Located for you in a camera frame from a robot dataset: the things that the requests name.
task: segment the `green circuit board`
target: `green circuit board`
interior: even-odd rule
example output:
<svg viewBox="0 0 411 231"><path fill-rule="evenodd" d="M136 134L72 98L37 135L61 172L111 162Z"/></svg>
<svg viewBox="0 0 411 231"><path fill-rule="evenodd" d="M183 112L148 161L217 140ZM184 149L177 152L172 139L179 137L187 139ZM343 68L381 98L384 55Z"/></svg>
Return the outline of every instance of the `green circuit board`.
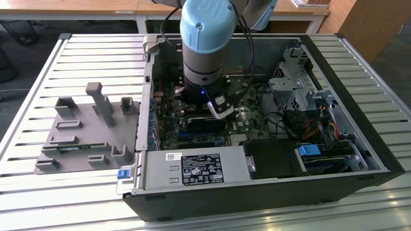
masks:
<svg viewBox="0 0 411 231"><path fill-rule="evenodd" d="M185 104L173 98L173 82L156 84L155 95L156 114L159 120L160 148L161 150L175 150L195 147L224 147L237 145L232 143L229 137L241 134L247 140L267 139L271 132L264 121L260 107L259 95L260 87L248 86L248 79L243 76L231 77L228 94L243 91L243 97L235 105L235 113L223 121L224 130L216 133L195 133L187 131L187 122L191 118L211 118L212 115L205 105L196 106ZM199 115L188 115L188 112L204 112Z"/></svg>

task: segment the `blue latch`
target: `blue latch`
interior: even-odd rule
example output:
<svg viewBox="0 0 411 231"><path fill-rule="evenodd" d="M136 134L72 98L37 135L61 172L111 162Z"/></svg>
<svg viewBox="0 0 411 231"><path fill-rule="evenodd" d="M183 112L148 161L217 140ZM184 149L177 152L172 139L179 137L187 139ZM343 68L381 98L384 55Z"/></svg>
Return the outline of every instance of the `blue latch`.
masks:
<svg viewBox="0 0 411 231"><path fill-rule="evenodd" d="M131 178L131 170L129 169L120 169L117 172L117 179L128 179Z"/></svg>
<svg viewBox="0 0 411 231"><path fill-rule="evenodd" d="M300 156L304 156L304 155L320 155L321 154L320 149L319 149L319 147L315 144L301 145L297 148L297 151L300 153Z"/></svg>

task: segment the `wooden desk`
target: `wooden desk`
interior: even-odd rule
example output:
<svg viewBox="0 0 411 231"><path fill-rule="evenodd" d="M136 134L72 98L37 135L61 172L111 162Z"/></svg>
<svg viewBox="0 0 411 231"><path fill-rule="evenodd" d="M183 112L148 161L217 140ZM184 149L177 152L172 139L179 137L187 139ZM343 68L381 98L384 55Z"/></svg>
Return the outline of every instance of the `wooden desk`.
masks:
<svg viewBox="0 0 411 231"><path fill-rule="evenodd" d="M152 3L151 0L139 0L136 15L139 33L148 33L147 20L163 20L172 9L172 7ZM171 20L180 20L180 15L181 13L177 11L175 16L171 17ZM307 33L316 33L327 15L329 15L328 9L300 9L296 8L291 0L277 0L269 20L309 21Z"/></svg>
<svg viewBox="0 0 411 231"><path fill-rule="evenodd" d="M139 0L0 0L0 19L135 20Z"/></svg>

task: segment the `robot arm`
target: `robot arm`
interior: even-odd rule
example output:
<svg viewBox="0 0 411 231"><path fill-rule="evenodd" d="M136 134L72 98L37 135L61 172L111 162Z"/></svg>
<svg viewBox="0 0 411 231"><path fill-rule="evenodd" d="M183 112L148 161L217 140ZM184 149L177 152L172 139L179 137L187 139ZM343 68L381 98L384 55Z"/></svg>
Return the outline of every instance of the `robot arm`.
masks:
<svg viewBox="0 0 411 231"><path fill-rule="evenodd" d="M152 0L181 8L184 86L175 96L187 103L207 103L216 119L233 112L221 77L227 44L239 17L249 29L267 26L276 0Z"/></svg>
<svg viewBox="0 0 411 231"><path fill-rule="evenodd" d="M152 0L152 2L181 9L187 0ZM267 26L276 0L231 0L231 2L240 15L243 15L249 28L263 30Z"/></svg>

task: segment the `power supply label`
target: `power supply label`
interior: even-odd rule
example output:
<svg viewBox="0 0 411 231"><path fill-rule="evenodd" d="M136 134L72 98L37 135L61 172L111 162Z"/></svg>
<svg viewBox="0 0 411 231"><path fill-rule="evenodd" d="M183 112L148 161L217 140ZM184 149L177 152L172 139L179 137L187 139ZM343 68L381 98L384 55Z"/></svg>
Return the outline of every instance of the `power supply label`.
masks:
<svg viewBox="0 0 411 231"><path fill-rule="evenodd" d="M223 183L220 154L181 156L181 175L185 186Z"/></svg>

